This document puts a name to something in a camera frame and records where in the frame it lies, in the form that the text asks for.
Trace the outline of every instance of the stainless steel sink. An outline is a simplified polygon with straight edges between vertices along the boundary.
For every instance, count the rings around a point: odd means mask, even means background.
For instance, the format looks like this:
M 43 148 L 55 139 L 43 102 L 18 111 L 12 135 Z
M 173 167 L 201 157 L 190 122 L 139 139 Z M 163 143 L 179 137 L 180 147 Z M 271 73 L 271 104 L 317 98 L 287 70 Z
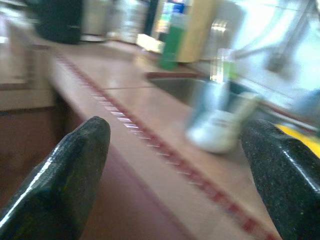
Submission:
M 206 83 L 196 78 L 150 78 L 149 81 L 190 107 L 197 104 L 198 96 Z M 254 91 L 241 84 L 230 82 L 231 101 L 242 92 Z
M 206 82 L 196 78 L 150 78 L 149 82 L 156 87 L 170 94 L 178 101 L 193 108 L 193 115 L 190 116 L 189 124 L 204 111 L 205 106 L 202 99 L 202 91 Z M 238 95 L 243 92 L 252 92 L 252 89 L 236 82 L 230 82 L 230 94 L 229 94 L 229 106 L 238 99 Z M 274 124 L 278 123 L 290 123 L 296 125 L 300 129 L 308 131 L 316 131 L 317 128 L 306 123 L 304 119 L 299 119 L 295 115 L 291 115 L 289 112 L 283 111 L 283 109 L 277 109 L 268 105 L 262 101 L 259 108 L 253 113 L 251 119 L 265 119 Z

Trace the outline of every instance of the green bottle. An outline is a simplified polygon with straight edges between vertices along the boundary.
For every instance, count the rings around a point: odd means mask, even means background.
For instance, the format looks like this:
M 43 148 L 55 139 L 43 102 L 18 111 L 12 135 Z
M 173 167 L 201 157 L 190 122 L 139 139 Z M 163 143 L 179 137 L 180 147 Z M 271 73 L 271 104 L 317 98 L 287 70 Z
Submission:
M 178 63 L 177 57 L 182 39 L 184 37 L 186 15 L 174 13 L 171 18 L 171 25 L 160 57 L 159 66 L 165 70 L 174 70 Z

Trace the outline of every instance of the countertop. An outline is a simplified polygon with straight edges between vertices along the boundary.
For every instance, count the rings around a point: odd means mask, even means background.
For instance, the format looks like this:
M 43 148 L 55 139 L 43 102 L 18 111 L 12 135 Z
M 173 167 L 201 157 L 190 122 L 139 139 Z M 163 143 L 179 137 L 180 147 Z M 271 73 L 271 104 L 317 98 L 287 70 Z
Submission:
M 135 45 L 58 44 L 15 24 L 34 49 L 50 53 L 54 89 L 84 119 L 109 122 L 112 148 L 196 239 L 280 239 L 241 146 L 226 155 L 196 148 L 184 135 L 192 109 L 148 81 L 195 72 L 159 69 Z

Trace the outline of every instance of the green dish soap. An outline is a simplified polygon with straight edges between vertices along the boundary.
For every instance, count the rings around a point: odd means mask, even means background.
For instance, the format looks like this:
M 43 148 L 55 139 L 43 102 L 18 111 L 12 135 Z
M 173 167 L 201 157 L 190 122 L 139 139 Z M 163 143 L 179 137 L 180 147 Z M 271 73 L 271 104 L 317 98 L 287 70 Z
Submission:
M 165 38 L 163 53 L 159 60 L 159 66 L 165 70 L 174 70 L 177 66 L 177 56 L 184 36 L 186 15 L 174 13 L 168 35 Z

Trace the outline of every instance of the beige tile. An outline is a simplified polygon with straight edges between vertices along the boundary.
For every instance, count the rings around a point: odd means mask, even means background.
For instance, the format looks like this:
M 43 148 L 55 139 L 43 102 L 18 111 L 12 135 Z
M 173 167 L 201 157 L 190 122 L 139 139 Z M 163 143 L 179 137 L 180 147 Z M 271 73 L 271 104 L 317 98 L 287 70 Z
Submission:
M 239 228 L 230 216 L 223 214 L 214 227 L 210 240 L 254 240 L 252 236 Z
M 32 82 L 32 89 L 51 90 L 51 54 L 46 49 L 35 49 L 34 54 L 34 75 Z
M 179 151 L 195 169 L 247 213 L 274 229 L 271 219 L 251 181 L 248 161 L 239 146 L 227 155 L 199 150 L 184 138 L 191 109 L 157 88 L 112 89 L 107 94 L 122 104 L 157 136 Z
M 159 69 L 155 58 L 139 47 L 122 43 L 121 46 L 127 47 L 121 49 L 118 45 L 113 42 L 82 44 L 59 48 L 59 51 L 102 89 L 150 87 L 146 73 L 167 72 Z M 191 72 L 184 67 L 175 71 Z
M 0 84 L 23 84 L 27 81 L 25 62 L 14 56 L 9 47 L 0 43 Z

